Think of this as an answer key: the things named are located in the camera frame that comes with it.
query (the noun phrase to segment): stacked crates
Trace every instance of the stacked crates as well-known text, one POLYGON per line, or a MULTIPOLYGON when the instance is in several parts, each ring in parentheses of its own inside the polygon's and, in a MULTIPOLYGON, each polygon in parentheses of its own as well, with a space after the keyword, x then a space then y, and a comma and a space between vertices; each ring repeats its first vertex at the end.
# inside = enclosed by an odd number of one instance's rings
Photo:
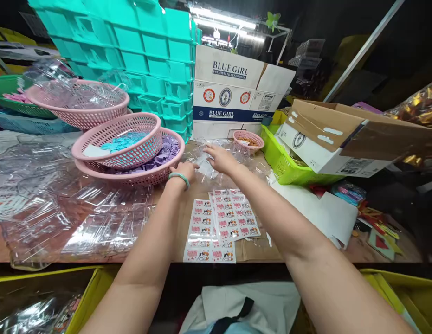
POLYGON ((197 42, 189 13, 155 0, 29 0, 77 75, 97 80, 111 69, 133 81, 134 112, 158 115, 186 141, 193 127, 197 42))

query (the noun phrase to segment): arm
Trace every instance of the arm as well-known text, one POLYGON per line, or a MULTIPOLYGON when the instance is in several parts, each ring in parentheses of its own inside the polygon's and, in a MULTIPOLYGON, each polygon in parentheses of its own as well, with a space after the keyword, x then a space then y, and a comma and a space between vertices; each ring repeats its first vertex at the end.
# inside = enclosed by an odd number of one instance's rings
POLYGON ((286 199, 223 148, 205 152, 250 201, 276 243, 319 333, 412 333, 348 259, 286 199))
MULTIPOLYGON (((191 182, 194 168, 198 166, 186 162, 179 163, 177 169, 171 167, 171 171, 185 175, 191 182)), ((185 189, 185 181, 178 177, 166 183, 152 217, 81 334, 148 331, 171 263, 179 202, 185 189)))

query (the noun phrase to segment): pink plastic basket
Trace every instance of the pink plastic basket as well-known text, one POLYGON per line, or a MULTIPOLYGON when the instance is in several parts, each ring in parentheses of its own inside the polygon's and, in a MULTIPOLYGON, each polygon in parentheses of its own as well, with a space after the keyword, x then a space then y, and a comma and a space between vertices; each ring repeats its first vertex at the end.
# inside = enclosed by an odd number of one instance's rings
MULTIPOLYGON (((91 80, 77 80, 76 85, 74 86, 74 92, 78 85, 88 84, 102 83, 91 80)), ((110 121, 115 117, 127 114, 129 95, 124 91, 123 94, 125 96, 123 102, 115 105, 114 107, 102 109, 68 109, 54 107, 54 105, 58 104, 57 101, 38 86, 33 85, 26 90, 26 96, 32 103, 39 107, 49 109, 53 114, 61 118, 67 124, 83 130, 89 130, 97 125, 110 121)))
POLYGON ((160 134, 164 136, 173 136, 180 145, 179 153, 166 164, 153 168, 148 172, 139 172, 134 174, 126 175, 112 175, 106 174, 106 167, 96 162, 84 162, 75 159, 75 165, 77 168, 86 175, 92 176, 97 179, 102 179, 110 182, 116 186, 148 186, 156 185, 163 181, 168 180, 168 176, 171 173, 169 168, 171 166, 177 167, 180 162, 180 158, 185 151, 185 142, 178 133, 169 130, 167 128, 160 128, 160 134))
POLYGON ((235 147, 240 149, 242 152, 250 151, 250 154, 254 154, 256 153, 256 151, 264 147, 264 141, 262 140, 262 138, 250 131, 237 130, 233 133, 233 139, 234 142, 236 143, 235 147), (255 142, 257 146, 248 146, 239 142, 239 139, 242 138, 246 138, 251 140, 252 142, 255 142))
POLYGON ((129 169, 138 167, 159 153, 163 140, 160 134, 161 120, 157 115, 134 113, 123 115, 94 127, 83 134, 72 146, 75 159, 98 162, 107 167, 129 169), (83 154, 88 145, 102 146, 127 132, 148 132, 149 135, 121 151, 100 157, 88 157, 83 154))

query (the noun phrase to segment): hand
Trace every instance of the hand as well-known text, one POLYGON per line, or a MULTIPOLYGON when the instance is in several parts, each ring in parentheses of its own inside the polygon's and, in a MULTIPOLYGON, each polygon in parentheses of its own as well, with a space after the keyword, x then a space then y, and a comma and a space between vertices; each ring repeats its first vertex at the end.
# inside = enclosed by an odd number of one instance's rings
POLYGON ((207 148, 203 151, 211 155, 213 158, 207 158, 211 166, 219 173, 229 175, 237 166, 236 159, 227 152, 224 148, 216 145, 207 144, 207 148))
POLYGON ((191 183, 195 179, 194 169, 197 169, 197 168, 199 168, 198 165, 193 164, 193 163, 191 163, 189 161, 186 161, 184 163, 183 162, 179 162, 177 168, 170 167, 169 170, 172 173, 180 173, 180 174, 182 174, 183 176, 185 176, 188 179, 189 183, 191 183))

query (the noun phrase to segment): black strap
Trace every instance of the black strap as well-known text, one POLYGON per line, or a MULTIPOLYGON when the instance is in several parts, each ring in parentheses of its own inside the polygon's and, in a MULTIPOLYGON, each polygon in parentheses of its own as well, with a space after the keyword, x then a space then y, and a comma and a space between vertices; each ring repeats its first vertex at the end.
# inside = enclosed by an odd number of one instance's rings
POLYGON ((217 320, 214 323, 214 326, 210 332, 210 334, 224 334, 228 327, 235 322, 238 322, 240 318, 245 318, 253 308, 254 300, 251 298, 245 297, 244 305, 242 306, 241 311, 235 317, 225 317, 217 320))

